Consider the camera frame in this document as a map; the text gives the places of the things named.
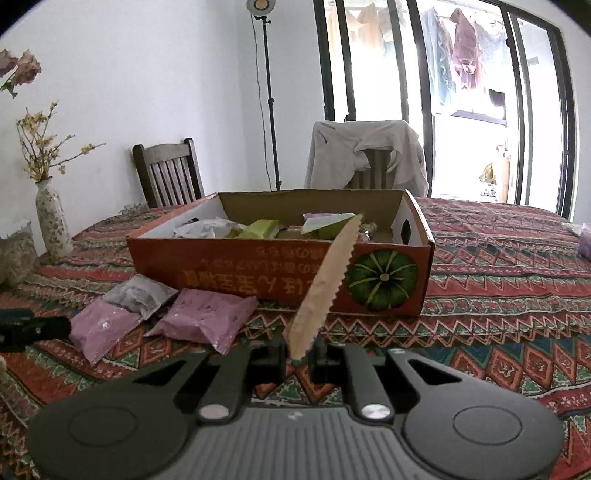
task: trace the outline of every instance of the red tablecloth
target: red tablecloth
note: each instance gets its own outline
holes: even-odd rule
[[[577,256],[577,239],[561,227],[560,217],[530,207],[433,199],[419,203],[437,242],[422,316],[331,315],[323,333],[328,340],[376,351],[413,348],[535,397],[564,422],[564,450],[553,479],[584,478],[591,473],[591,263]],[[61,263],[43,266],[17,289],[0,293],[0,307],[73,316],[133,275],[125,235],[165,211],[118,216],[87,229]],[[237,341],[268,339],[292,315],[262,304]],[[131,332],[95,367],[59,341],[5,356],[9,374],[0,384],[0,447],[7,480],[38,477],[24,435],[27,421],[45,403],[188,348],[207,348],[145,339],[149,327]],[[289,374],[283,385],[259,387],[252,401],[342,401],[333,386],[313,385],[305,367],[290,367]]]

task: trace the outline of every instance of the green pumpkin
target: green pumpkin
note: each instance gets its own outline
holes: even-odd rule
[[[357,257],[346,282],[355,302],[369,310],[389,310],[412,296],[417,272],[412,258],[396,250],[376,250]]]

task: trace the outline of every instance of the floral vase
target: floral vase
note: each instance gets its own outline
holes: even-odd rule
[[[66,225],[60,196],[51,185],[51,178],[37,183],[39,191],[35,205],[45,248],[52,260],[65,257],[74,250]]]

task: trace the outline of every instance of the window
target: window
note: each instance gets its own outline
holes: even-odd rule
[[[314,1],[327,119],[406,120],[434,197],[568,217],[574,102],[556,27],[496,1]]]

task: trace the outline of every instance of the wooden chair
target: wooden chair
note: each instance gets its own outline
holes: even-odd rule
[[[150,208],[182,205],[204,196],[192,138],[185,138],[181,144],[150,148],[136,145],[132,152]]]
[[[356,171],[346,189],[390,190],[394,184],[394,175],[387,175],[391,150],[364,150],[371,168]]]

